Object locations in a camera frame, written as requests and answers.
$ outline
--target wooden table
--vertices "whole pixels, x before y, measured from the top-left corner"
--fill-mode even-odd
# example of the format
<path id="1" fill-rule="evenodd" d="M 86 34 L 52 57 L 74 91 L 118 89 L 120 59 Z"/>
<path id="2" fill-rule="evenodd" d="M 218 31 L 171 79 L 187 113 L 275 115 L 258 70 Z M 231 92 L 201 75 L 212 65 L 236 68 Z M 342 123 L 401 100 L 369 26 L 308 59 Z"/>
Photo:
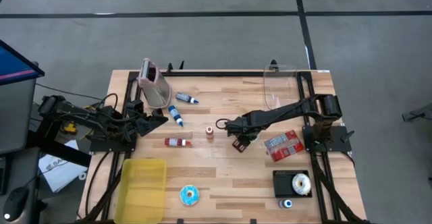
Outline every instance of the wooden table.
<path id="1" fill-rule="evenodd" d="M 117 110 L 121 111 L 129 71 L 114 70 L 108 93 L 119 96 Z M 331 74 L 312 71 L 315 93 L 334 94 Z M 263 141 L 295 130 L 302 140 L 303 119 L 298 117 L 274 123 L 262 131 L 259 139 L 243 153 L 231 144 L 234 137 L 227 137 L 226 131 L 218 130 L 215 122 L 219 118 L 235 119 L 237 116 L 255 109 L 263 109 L 262 77 L 165 77 L 171 84 L 173 94 L 183 92 L 200 101 L 190 105 L 172 99 L 180 112 L 185 126 L 175 123 L 167 109 L 164 114 L 169 121 L 143 138 L 139 138 L 134 159 L 156 158 L 167 161 L 167 187 L 165 212 L 162 223 L 175 223 L 184 219 L 185 223 L 320 223 L 319 206 L 313 179 L 312 198 L 294 198 L 290 210 L 280 209 L 273 191 L 273 170 L 307 169 L 311 176 L 312 167 L 309 154 L 303 150 L 274 163 L 266 155 Z M 297 85 L 290 85 L 292 102 L 298 100 Z M 113 105 L 111 98 L 108 105 Z M 209 142 L 205 128 L 212 126 L 214 141 Z M 168 148 L 165 138 L 190 140 L 192 148 Z M 87 182 L 82 195 L 79 213 L 84 216 L 86 193 L 90 178 L 103 153 L 92 156 Z M 101 165 L 89 196 L 91 209 L 107 187 L 112 153 Z M 335 188 L 346 204 L 360 218 L 365 219 L 365 210 L 360 196 L 354 167 L 341 153 L 330 152 L 331 170 Z M 200 191 L 200 200 L 191 207 L 184 206 L 179 199 L 179 191 L 185 185 L 194 185 Z M 118 188 L 111 199 L 109 219 L 115 213 Z M 331 205 L 325 191 L 327 212 L 332 219 Z"/>

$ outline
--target blue bottle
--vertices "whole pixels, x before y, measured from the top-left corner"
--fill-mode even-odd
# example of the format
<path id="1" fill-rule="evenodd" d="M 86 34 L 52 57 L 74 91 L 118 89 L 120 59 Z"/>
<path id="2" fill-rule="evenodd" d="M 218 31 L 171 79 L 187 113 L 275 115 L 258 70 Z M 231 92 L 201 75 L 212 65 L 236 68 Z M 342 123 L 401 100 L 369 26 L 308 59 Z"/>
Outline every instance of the blue bottle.
<path id="1" fill-rule="evenodd" d="M 195 98 L 193 98 L 189 95 L 183 94 L 181 92 L 177 92 L 175 98 L 178 100 L 181 100 L 181 101 L 188 102 L 188 103 L 199 103 L 198 100 L 196 100 Z"/>
<path id="2" fill-rule="evenodd" d="M 177 109 L 174 107 L 174 105 L 169 106 L 168 111 L 171 114 L 171 116 L 174 118 L 175 122 L 183 127 L 183 119 L 178 113 Z"/>

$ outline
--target yellow basket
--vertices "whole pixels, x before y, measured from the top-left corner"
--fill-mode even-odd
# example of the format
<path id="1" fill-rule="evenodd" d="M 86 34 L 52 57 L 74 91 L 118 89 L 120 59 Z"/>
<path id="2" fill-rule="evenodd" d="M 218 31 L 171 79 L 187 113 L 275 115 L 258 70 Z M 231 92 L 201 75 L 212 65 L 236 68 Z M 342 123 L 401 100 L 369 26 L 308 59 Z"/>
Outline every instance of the yellow basket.
<path id="1" fill-rule="evenodd" d="M 128 159 L 123 163 L 114 222 L 159 223 L 163 217 L 167 164 L 160 159 Z"/>

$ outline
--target white paper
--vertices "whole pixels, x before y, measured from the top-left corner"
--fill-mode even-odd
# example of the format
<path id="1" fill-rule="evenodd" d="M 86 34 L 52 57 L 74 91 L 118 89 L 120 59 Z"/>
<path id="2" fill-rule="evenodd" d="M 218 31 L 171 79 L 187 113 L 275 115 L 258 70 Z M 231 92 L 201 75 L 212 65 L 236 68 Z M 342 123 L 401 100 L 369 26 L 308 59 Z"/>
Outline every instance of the white paper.
<path id="1" fill-rule="evenodd" d="M 75 140 L 70 140 L 65 144 L 65 146 L 69 146 L 78 150 L 78 145 L 76 144 Z M 86 167 L 77 165 L 75 163 L 69 163 L 63 159 L 51 155 L 45 155 L 43 158 L 39 159 L 39 169 L 42 173 L 52 169 L 43 175 L 45 176 L 45 179 L 47 180 L 48 185 L 53 192 L 60 191 L 71 181 L 77 178 L 80 173 L 87 171 Z"/>

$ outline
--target gray floor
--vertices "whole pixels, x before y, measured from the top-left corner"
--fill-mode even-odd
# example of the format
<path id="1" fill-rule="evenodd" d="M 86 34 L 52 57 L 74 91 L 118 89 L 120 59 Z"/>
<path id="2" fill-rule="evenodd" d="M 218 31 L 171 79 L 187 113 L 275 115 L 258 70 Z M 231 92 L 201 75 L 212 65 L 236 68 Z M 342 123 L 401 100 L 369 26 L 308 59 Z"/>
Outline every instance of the gray floor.
<path id="1" fill-rule="evenodd" d="M 304 0 L 307 11 L 430 10 L 432 0 Z M 3 0 L 0 13 L 296 10 L 296 0 Z M 318 69 L 330 69 L 352 137 L 368 218 L 432 223 L 431 122 L 401 113 L 432 102 L 432 16 L 307 18 Z M 41 84 L 102 97 L 113 69 L 307 69 L 297 17 L 0 19 L 1 39 L 47 75 Z M 37 87 L 35 101 L 52 91 Z M 77 105 L 90 100 L 69 97 Z M 82 191 L 49 196 L 44 222 L 72 221 Z"/>

